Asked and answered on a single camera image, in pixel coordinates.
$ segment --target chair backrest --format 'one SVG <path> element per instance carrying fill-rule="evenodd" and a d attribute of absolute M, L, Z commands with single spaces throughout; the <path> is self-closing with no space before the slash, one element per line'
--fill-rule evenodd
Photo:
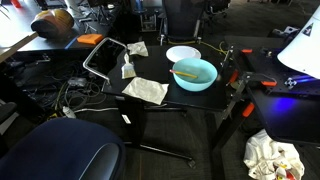
<path fill-rule="evenodd" d="M 162 0 L 166 15 L 167 36 L 190 39 L 197 36 L 197 23 L 202 18 L 206 0 Z"/>

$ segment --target floor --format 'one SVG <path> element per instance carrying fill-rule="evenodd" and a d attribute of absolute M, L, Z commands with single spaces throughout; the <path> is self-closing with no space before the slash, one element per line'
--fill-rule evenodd
<path fill-rule="evenodd" d="M 302 27 L 320 4 L 318 0 L 293 1 L 291 6 L 285 3 L 260 3 L 257 1 L 232 0 L 226 18 L 217 17 L 211 27 L 206 26 L 203 41 L 217 46 L 225 35 L 266 37 L 272 29 L 284 30 L 288 25 Z M 156 33 L 139 33 L 134 38 L 142 39 L 147 45 L 158 44 Z M 58 76 L 48 71 L 39 72 L 46 78 Z M 112 97 L 99 95 L 90 99 L 86 107 L 115 107 Z M 124 123 L 118 111 L 80 112 L 78 118 L 106 126 L 118 134 L 124 141 L 129 139 L 124 130 Z M 210 161 L 209 142 L 216 128 L 221 123 L 212 112 L 188 109 L 187 114 L 149 113 L 144 143 L 160 148 L 172 149 L 190 155 L 196 161 L 192 169 L 187 162 L 178 158 L 127 148 L 127 161 L 120 180 L 206 180 L 218 179 L 219 172 L 214 171 Z M 19 139 L 30 132 L 36 125 L 23 118 L 18 118 L 4 134 L 8 145 L 13 146 Z M 248 138 L 261 126 L 255 116 L 246 121 L 222 149 L 224 173 L 227 180 L 251 179 L 248 168 L 243 163 L 245 145 Z M 306 170 L 302 179 L 320 179 L 320 150 L 311 146 L 296 145 Z"/>

